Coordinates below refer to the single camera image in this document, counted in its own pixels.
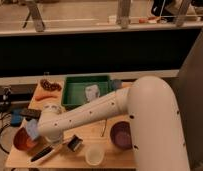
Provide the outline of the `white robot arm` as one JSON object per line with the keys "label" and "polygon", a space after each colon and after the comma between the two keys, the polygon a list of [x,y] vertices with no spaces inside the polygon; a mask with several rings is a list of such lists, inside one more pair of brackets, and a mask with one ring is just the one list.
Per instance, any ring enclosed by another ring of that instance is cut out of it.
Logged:
{"label": "white robot arm", "polygon": [[129,116],[138,171],[190,171],[175,94],[166,81],[156,76],[143,76],[129,87],[62,114],[47,107],[37,130],[55,142],[66,130],[122,114]]}

